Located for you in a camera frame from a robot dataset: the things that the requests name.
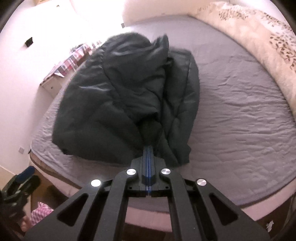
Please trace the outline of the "dark wall switch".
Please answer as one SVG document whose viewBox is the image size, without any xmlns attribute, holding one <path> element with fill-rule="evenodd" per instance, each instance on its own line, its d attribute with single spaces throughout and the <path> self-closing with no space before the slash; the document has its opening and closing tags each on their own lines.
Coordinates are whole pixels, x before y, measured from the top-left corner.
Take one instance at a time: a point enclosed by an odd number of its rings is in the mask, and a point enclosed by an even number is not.
<svg viewBox="0 0 296 241">
<path fill-rule="evenodd" d="M 32 38 L 32 37 L 30 37 L 29 39 L 27 39 L 27 40 L 25 41 L 25 46 L 26 46 L 27 48 L 29 48 L 32 44 L 33 44 L 33 38 Z"/>
</svg>

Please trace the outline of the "pink plaid pajama clothing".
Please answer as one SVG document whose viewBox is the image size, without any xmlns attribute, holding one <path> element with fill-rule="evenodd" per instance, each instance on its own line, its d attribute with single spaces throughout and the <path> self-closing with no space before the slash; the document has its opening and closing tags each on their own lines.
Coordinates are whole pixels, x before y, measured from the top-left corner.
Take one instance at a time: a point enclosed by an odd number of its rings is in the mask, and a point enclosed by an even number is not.
<svg viewBox="0 0 296 241">
<path fill-rule="evenodd" d="M 31 212 L 31 216 L 24 216 L 20 222 L 20 228 L 22 232 L 27 232 L 34 225 L 39 223 L 54 210 L 43 202 L 38 202 L 38 206 Z"/>
</svg>

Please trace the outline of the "white bed headboard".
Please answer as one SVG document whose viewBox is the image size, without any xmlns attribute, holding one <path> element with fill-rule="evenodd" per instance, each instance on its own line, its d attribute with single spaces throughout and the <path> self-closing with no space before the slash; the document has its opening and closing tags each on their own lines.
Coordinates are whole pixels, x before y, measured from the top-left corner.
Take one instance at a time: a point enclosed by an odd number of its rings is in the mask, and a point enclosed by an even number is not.
<svg viewBox="0 0 296 241">
<path fill-rule="evenodd" d="M 126 26 L 161 16 L 195 16 L 207 7 L 232 4 L 230 1 L 127 1 L 122 18 Z"/>
</svg>

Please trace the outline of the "plaid cloth on desk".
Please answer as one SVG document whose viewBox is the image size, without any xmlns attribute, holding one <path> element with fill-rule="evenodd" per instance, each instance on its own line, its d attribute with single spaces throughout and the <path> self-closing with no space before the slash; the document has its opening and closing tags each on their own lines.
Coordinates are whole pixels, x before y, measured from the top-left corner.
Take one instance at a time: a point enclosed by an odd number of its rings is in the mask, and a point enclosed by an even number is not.
<svg viewBox="0 0 296 241">
<path fill-rule="evenodd" d="M 70 70 L 76 70 L 82 63 L 83 58 L 91 55 L 102 44 L 101 41 L 93 43 L 83 43 L 71 49 L 65 60 L 60 61 L 47 76 L 42 83 L 46 82 L 52 76 L 64 78 Z"/>
</svg>

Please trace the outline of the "grey quilted bed cover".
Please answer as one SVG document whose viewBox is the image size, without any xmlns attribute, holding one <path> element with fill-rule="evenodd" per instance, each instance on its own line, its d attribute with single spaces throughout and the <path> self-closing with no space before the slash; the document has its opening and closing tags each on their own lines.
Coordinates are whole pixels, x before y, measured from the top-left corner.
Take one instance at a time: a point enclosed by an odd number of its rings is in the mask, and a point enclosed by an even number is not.
<svg viewBox="0 0 296 241">
<path fill-rule="evenodd" d="M 295 119 L 280 88 L 241 45 L 188 16 L 123 29 L 150 41 L 167 35 L 198 66 L 200 101 L 188 141 L 188 180 L 204 178 L 236 205 L 264 199 L 295 179 Z"/>
</svg>

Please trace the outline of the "white drawer desk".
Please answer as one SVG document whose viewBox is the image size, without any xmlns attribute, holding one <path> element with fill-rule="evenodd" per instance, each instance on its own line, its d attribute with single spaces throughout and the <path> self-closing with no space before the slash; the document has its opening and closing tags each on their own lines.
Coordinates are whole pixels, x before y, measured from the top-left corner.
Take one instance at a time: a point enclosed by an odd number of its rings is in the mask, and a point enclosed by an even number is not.
<svg viewBox="0 0 296 241">
<path fill-rule="evenodd" d="M 43 87 L 52 98 L 55 98 L 68 81 L 68 76 L 60 77 L 58 75 L 52 75 L 47 80 L 44 80 L 40 86 Z"/>
</svg>

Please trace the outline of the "dark green quilted jacket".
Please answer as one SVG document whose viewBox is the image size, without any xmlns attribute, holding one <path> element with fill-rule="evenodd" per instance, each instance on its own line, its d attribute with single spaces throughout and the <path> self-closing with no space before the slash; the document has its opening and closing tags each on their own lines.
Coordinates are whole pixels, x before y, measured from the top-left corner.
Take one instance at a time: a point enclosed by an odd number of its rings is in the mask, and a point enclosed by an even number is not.
<svg viewBox="0 0 296 241">
<path fill-rule="evenodd" d="M 52 142 L 66 155 L 128 165 L 151 146 L 169 167 L 189 162 L 199 106 L 193 54 L 138 33 L 109 38 L 65 89 Z"/>
</svg>

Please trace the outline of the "beige leaf-print duvet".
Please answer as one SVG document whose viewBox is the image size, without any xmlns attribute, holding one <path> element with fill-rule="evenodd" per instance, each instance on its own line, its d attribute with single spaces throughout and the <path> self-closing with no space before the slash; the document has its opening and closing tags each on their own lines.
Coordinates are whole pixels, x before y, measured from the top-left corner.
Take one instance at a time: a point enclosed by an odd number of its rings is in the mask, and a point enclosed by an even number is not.
<svg viewBox="0 0 296 241">
<path fill-rule="evenodd" d="M 251 53 L 274 78 L 295 114 L 295 34 L 271 15 L 224 1 L 195 7 L 189 15 L 225 33 Z"/>
</svg>

